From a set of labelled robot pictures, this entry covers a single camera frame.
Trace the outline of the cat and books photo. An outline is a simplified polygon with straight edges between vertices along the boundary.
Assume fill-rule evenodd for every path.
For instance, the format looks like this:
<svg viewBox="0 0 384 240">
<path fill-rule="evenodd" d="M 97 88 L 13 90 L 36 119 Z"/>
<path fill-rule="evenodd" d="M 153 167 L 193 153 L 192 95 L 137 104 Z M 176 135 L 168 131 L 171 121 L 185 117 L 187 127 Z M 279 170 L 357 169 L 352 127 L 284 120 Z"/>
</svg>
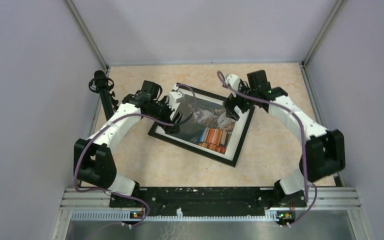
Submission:
<svg viewBox="0 0 384 240">
<path fill-rule="evenodd" d="M 224 155 L 236 121 L 226 116 L 225 108 L 218 103 L 185 95 L 177 111 L 192 117 L 179 127 L 173 136 Z"/>
</svg>

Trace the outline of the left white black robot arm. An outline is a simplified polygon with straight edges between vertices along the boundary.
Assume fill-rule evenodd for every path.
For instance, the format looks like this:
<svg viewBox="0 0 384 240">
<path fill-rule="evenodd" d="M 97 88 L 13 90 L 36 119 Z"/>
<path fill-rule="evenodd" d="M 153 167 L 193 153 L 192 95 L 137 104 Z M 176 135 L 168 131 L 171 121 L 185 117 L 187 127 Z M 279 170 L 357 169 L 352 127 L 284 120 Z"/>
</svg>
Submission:
<svg viewBox="0 0 384 240">
<path fill-rule="evenodd" d="M 182 115 L 176 107 L 185 99 L 177 84 L 162 99 L 158 99 L 161 86 L 145 80 L 140 90 L 125 96 L 115 113 L 88 139 L 74 144 L 74 180 L 86 182 L 98 189 L 121 194 L 129 207 L 140 202 L 138 183 L 117 171 L 113 151 L 127 132 L 141 119 L 159 124 L 169 133 L 179 129 Z"/>
</svg>

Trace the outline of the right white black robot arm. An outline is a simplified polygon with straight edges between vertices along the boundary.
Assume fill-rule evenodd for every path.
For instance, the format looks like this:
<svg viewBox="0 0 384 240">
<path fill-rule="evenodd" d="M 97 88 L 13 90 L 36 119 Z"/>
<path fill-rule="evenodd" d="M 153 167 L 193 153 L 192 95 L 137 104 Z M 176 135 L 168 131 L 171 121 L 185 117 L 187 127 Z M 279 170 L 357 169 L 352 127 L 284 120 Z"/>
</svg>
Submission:
<svg viewBox="0 0 384 240">
<path fill-rule="evenodd" d="M 312 183 L 342 171 L 346 166 L 345 138 L 338 130 L 329 130 L 304 113 L 281 87 L 272 87 L 264 70 L 217 77 L 231 94 L 223 102 L 226 115 L 238 120 L 251 107 L 259 107 L 277 118 L 300 142 L 301 158 L 297 169 L 274 184 L 273 200 L 287 206 L 300 191 L 306 196 Z"/>
</svg>

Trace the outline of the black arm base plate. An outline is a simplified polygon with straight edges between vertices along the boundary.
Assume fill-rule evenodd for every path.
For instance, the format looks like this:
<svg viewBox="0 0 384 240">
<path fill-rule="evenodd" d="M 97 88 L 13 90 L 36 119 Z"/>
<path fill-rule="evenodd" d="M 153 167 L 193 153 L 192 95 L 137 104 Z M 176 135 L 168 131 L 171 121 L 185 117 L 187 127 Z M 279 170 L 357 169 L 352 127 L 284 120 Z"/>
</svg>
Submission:
<svg viewBox="0 0 384 240">
<path fill-rule="evenodd" d="M 301 208 L 307 206 L 302 190 L 285 195 L 279 187 L 135 187 L 132 196 L 149 206 L 157 204 L 245 204 L 258 207 Z"/>
</svg>

